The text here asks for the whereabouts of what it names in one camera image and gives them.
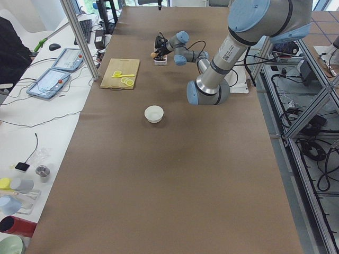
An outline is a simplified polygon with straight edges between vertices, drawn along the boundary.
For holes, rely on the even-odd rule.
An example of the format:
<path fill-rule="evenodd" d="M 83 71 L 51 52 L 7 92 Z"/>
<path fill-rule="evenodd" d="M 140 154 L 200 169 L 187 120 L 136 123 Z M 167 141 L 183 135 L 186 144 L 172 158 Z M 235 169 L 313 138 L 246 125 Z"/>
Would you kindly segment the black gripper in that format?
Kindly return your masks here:
<path fill-rule="evenodd" d="M 161 32 L 157 35 L 155 39 L 155 61 L 162 61 L 163 57 L 168 54 L 167 44 L 168 40 L 163 36 Z"/>

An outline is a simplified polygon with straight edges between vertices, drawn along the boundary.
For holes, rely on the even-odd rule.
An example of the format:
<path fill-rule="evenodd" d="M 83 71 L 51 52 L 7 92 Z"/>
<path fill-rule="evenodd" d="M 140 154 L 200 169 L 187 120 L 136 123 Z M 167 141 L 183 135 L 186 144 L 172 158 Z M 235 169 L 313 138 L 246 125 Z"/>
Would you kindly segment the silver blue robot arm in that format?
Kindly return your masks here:
<path fill-rule="evenodd" d="M 192 105 L 218 105 L 230 94 L 225 76 L 243 53 L 266 36 L 272 44 L 304 38 L 310 32 L 312 1 L 234 1 L 228 35 L 212 60 L 200 60 L 201 74 L 187 84 Z"/>
<path fill-rule="evenodd" d="M 187 62 L 195 63 L 199 74 L 202 74 L 204 70 L 199 67 L 199 62 L 203 59 L 209 59 L 209 55 L 205 51 L 206 42 L 198 40 L 187 47 L 186 44 L 189 39 L 189 35 L 185 31 L 180 31 L 169 39 L 159 32 L 155 38 L 154 51 L 150 56 L 154 61 L 164 61 L 165 56 L 173 53 L 176 65 L 183 66 Z"/>

